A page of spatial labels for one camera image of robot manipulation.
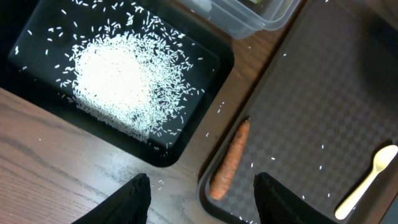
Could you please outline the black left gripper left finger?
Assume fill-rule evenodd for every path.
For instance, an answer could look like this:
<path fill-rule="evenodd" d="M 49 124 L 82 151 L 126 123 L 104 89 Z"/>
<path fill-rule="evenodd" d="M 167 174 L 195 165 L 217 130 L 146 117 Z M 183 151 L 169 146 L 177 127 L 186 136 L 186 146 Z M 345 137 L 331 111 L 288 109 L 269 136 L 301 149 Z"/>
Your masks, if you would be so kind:
<path fill-rule="evenodd" d="M 72 224 L 146 224 L 150 203 L 150 178 L 140 173 Z"/>

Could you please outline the orange carrot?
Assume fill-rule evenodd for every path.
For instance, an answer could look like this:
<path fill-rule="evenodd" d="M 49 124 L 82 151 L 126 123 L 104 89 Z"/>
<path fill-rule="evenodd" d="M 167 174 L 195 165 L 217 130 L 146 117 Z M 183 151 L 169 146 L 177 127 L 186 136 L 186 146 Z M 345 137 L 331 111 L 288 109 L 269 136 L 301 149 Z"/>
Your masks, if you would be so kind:
<path fill-rule="evenodd" d="M 243 155 L 250 127 L 251 121 L 248 118 L 240 124 L 235 132 L 228 151 L 210 182 L 209 196 L 212 199 L 221 200 L 227 194 Z"/>

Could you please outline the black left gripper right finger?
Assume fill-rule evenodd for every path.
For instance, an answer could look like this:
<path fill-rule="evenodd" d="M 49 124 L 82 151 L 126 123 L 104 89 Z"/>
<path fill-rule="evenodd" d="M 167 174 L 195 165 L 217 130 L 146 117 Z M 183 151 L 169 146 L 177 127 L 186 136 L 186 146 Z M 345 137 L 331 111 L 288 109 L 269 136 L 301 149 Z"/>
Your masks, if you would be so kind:
<path fill-rule="evenodd" d="M 261 224 L 335 224 L 266 172 L 255 175 L 253 187 Z"/>

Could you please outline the yellow plastic spoon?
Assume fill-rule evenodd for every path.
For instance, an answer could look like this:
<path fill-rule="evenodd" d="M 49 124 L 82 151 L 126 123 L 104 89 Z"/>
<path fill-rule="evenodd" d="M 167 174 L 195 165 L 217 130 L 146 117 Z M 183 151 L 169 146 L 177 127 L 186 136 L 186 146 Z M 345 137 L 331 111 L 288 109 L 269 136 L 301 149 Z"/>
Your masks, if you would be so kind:
<path fill-rule="evenodd" d="M 354 209 L 361 197 L 366 193 L 374 179 L 388 167 L 393 158 L 397 155 L 397 146 L 388 145 L 375 153 L 372 169 L 368 176 L 343 200 L 335 210 L 335 218 L 344 220 Z"/>

